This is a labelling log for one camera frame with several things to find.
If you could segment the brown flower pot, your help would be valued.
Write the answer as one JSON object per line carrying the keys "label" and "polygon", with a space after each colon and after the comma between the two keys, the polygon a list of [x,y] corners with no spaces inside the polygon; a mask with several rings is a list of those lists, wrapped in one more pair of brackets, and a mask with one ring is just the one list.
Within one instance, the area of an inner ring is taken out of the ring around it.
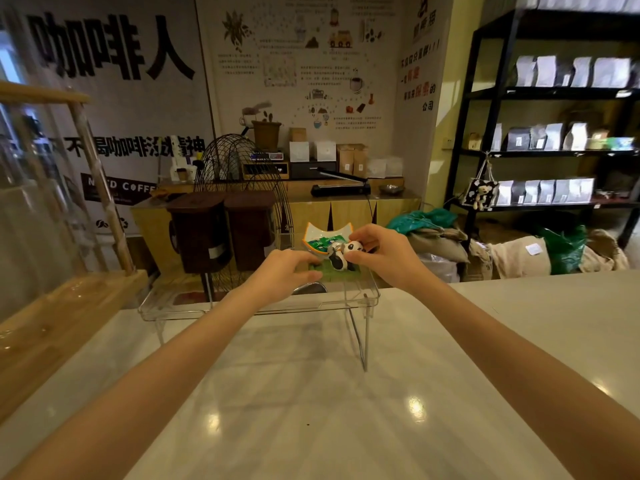
{"label": "brown flower pot", "polygon": [[265,152],[276,152],[281,122],[253,120],[252,126],[256,147]]}

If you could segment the white illustrated coffee poster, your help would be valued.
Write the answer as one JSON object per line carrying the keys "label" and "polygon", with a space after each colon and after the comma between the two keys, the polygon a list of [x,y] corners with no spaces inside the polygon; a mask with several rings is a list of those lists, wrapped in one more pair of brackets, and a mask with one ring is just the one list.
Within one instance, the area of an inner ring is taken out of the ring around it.
{"label": "white illustrated coffee poster", "polygon": [[217,135],[242,110],[389,152],[405,0],[195,0]]}

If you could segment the brown paper bags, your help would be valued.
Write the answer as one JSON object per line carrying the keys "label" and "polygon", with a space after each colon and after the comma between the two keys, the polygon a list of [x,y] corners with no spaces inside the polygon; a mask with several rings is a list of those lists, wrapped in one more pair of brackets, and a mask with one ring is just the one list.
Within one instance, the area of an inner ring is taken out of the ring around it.
{"label": "brown paper bags", "polygon": [[369,147],[364,144],[337,144],[339,172],[359,178],[367,177]]}

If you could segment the person's left hand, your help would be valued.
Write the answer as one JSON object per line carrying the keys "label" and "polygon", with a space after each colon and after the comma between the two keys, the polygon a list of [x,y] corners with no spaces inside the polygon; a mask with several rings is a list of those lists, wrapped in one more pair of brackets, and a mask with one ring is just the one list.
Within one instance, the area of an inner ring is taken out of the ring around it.
{"label": "person's left hand", "polygon": [[287,278],[295,271],[307,271],[308,264],[320,259],[308,251],[273,250],[247,281],[237,289],[241,303],[254,311],[282,301],[296,289],[289,289]]}

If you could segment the wooden drawer box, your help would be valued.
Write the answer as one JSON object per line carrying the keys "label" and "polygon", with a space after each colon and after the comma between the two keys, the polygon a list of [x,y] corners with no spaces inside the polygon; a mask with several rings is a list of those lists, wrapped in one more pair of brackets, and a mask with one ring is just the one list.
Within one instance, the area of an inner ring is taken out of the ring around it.
{"label": "wooden drawer box", "polygon": [[289,180],[289,163],[286,161],[246,161],[241,163],[244,180]]}

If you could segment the dark green plastic bag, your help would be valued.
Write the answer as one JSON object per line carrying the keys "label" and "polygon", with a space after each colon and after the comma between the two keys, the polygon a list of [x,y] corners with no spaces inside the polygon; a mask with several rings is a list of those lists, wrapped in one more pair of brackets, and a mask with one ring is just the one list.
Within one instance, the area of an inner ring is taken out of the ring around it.
{"label": "dark green plastic bag", "polygon": [[540,227],[538,236],[547,247],[551,275],[572,274],[579,270],[587,243],[587,229],[584,225],[560,233]]}

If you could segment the clear glass container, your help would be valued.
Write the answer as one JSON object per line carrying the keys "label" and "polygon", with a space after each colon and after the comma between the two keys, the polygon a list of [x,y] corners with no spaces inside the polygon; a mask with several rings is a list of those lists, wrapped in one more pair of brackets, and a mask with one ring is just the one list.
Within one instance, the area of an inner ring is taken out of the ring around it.
{"label": "clear glass container", "polygon": [[0,324],[71,278],[104,270],[56,156],[47,138],[28,153],[0,130]]}

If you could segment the white paper bags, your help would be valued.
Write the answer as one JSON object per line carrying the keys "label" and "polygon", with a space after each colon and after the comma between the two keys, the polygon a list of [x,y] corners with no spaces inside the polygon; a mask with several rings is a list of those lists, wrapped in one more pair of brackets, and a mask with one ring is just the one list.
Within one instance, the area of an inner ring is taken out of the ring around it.
{"label": "white paper bags", "polygon": [[368,178],[401,178],[404,160],[396,156],[373,157],[367,160],[366,176]]}

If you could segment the black white panda figurine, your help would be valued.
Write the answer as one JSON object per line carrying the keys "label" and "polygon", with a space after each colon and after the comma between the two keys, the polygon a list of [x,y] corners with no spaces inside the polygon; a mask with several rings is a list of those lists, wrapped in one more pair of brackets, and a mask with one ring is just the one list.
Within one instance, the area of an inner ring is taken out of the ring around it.
{"label": "black white panda figurine", "polygon": [[330,264],[335,271],[356,272],[358,267],[345,259],[345,254],[352,251],[364,252],[364,246],[359,241],[333,242],[328,248],[327,255]]}

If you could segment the clear plastic bag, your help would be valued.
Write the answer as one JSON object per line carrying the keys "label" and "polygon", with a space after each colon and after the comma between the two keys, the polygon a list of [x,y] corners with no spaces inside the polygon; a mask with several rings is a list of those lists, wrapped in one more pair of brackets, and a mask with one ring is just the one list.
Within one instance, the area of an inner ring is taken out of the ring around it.
{"label": "clear plastic bag", "polygon": [[421,263],[441,281],[449,284],[460,282],[457,263],[430,253],[419,253],[417,256]]}

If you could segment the person's right hand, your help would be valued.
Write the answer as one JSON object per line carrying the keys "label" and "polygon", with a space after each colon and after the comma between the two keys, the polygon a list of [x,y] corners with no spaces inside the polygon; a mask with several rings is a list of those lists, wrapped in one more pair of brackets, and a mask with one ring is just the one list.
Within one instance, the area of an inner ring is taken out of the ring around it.
{"label": "person's right hand", "polygon": [[[351,241],[361,242],[364,252],[383,255],[382,269],[370,269],[372,272],[389,285],[416,295],[427,268],[421,263],[405,235],[368,224],[355,230],[349,238]],[[357,265],[357,251],[345,254],[345,258]]]}

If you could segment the black drawer box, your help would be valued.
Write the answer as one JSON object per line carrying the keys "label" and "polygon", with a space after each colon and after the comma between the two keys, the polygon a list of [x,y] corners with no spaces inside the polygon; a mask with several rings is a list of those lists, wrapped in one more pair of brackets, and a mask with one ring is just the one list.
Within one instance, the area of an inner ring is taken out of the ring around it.
{"label": "black drawer box", "polygon": [[330,178],[320,174],[318,168],[333,172],[338,171],[338,165],[336,161],[290,162],[289,167],[290,180],[318,180]]}

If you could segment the wooden counter cabinet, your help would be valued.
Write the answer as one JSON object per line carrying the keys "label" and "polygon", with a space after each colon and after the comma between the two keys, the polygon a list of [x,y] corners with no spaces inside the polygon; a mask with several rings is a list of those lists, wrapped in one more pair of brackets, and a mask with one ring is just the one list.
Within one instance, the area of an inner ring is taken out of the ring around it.
{"label": "wooden counter cabinet", "polygon": [[[328,184],[328,180],[283,180],[281,184],[287,192],[288,208],[284,208],[282,203],[274,205],[275,223],[284,223],[286,230],[293,231],[294,243],[302,244],[308,224],[322,231],[339,230],[348,224],[354,229],[368,223],[386,226],[392,218],[420,209],[420,197],[410,190],[404,190],[396,196],[382,193],[382,186],[403,184],[404,179],[373,179],[369,182],[372,190],[369,196],[314,198],[310,193],[312,186]],[[179,254],[173,249],[170,238],[171,215],[166,207],[169,197],[181,196],[192,190],[191,184],[167,184],[131,209],[139,233],[158,266],[162,282],[188,277]]]}

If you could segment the person's right forearm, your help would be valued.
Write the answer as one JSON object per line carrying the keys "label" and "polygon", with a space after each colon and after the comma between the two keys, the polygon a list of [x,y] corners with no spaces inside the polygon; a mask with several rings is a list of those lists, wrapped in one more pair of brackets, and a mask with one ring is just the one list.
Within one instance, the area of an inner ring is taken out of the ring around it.
{"label": "person's right forearm", "polygon": [[640,419],[424,266],[403,289],[429,309],[574,480],[640,480]]}

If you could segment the burlap sack with white label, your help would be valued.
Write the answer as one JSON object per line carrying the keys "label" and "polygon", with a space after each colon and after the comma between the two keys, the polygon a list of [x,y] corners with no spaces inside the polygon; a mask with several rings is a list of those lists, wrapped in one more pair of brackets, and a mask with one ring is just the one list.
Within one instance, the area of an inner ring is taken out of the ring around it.
{"label": "burlap sack with white label", "polygon": [[532,235],[499,244],[471,239],[462,282],[551,275],[545,240]]}

